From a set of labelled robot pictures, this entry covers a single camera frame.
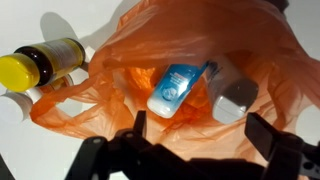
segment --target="white table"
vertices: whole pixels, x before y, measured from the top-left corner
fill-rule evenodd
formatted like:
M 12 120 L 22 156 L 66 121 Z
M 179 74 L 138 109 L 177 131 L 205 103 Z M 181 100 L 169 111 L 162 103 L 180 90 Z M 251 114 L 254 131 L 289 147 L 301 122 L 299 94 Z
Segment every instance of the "white table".
M 137 2 L 3 0 L 0 2 L 0 55 L 10 54 L 22 45 L 68 36 L 81 40 L 90 59 L 94 49 L 114 32 L 118 18 Z M 310 56 L 320 59 L 320 1 L 291 0 L 290 4 L 286 14 L 298 40 Z M 75 83 L 87 77 L 83 70 L 71 75 Z M 0 85 L 0 94 L 4 92 Z M 319 115 L 319 110 L 311 107 L 302 113 L 298 122 L 298 135 L 312 144 L 320 139 L 317 128 L 320 122 L 316 119 Z M 80 139 L 53 133 L 30 120 L 19 125 L 0 122 L 0 154 L 17 180 L 63 179 L 81 143 Z

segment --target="orange plastic bag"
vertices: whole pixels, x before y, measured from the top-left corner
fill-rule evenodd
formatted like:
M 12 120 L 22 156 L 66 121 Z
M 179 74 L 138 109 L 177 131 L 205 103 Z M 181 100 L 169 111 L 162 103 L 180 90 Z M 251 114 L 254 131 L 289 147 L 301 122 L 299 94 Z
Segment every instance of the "orange plastic bag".
M 146 100 L 167 65 L 200 66 L 222 54 L 259 84 L 249 112 L 257 112 L 279 130 L 294 132 L 299 113 L 310 104 L 320 106 L 320 63 L 304 52 L 285 17 L 268 2 L 142 0 L 123 15 L 117 31 L 97 50 L 89 79 L 45 95 L 34 105 L 32 120 L 73 137 L 110 139 L 116 130 L 132 125 L 128 106 L 133 114 L 147 110 Z M 72 118 L 55 107 L 66 98 L 97 105 Z M 210 114 L 200 79 L 173 118 L 161 119 L 148 111 L 147 139 L 185 159 L 265 163 L 244 136 L 245 118 L 224 125 Z

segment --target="bottle label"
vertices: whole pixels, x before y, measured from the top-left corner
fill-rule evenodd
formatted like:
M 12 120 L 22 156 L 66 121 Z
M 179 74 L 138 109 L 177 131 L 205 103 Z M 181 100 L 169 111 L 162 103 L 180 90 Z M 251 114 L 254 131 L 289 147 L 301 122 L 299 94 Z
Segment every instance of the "bottle label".
M 52 91 L 56 91 L 56 90 L 58 90 L 60 88 L 68 87 L 68 86 L 72 86 L 72 85 L 73 85 L 72 80 L 68 76 L 64 76 L 62 78 L 59 78 L 59 79 L 53 81 L 49 85 L 39 86 L 38 89 L 43 94 L 46 94 L 46 93 L 50 93 Z
M 79 45 L 69 39 L 48 41 L 33 47 L 41 50 L 48 57 L 56 74 L 55 79 L 69 74 L 84 60 L 84 53 Z
M 195 79 L 199 78 L 199 71 L 196 66 L 171 65 L 149 98 L 149 109 L 163 117 L 171 117 L 190 92 Z
M 78 58 L 73 48 L 64 41 L 49 41 L 43 43 L 58 63 L 57 69 L 68 69 L 77 64 Z

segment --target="white cap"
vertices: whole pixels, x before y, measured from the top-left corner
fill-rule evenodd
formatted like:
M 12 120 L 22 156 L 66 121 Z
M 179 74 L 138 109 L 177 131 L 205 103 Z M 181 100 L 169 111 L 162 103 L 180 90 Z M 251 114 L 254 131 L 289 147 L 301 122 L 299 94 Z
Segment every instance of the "white cap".
M 6 93 L 0 96 L 0 121 L 17 124 L 28 118 L 32 100 L 21 93 Z
M 219 96 L 213 105 L 212 117 L 223 124 L 230 124 L 241 119 L 247 107 L 238 106 L 224 96 Z

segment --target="small bottle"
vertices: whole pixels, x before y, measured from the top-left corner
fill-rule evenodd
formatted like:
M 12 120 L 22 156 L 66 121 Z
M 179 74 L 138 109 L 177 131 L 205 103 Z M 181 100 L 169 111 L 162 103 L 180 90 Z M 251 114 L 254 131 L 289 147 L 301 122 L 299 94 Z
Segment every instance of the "small bottle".
M 258 85 L 224 56 L 209 62 L 205 79 L 212 117 L 224 124 L 242 118 L 258 94 Z
M 25 92 L 12 92 L 9 89 L 0 96 L 0 120 L 9 123 L 19 123 L 28 118 L 31 108 L 43 94 L 56 91 L 62 87 L 72 86 L 70 75 L 53 81 L 51 84 L 34 87 Z
M 0 58 L 0 82 L 11 91 L 23 92 L 50 84 L 84 60 L 81 44 L 69 38 L 23 46 Z
M 148 108 L 163 118 L 171 118 L 207 67 L 170 65 L 148 99 Z

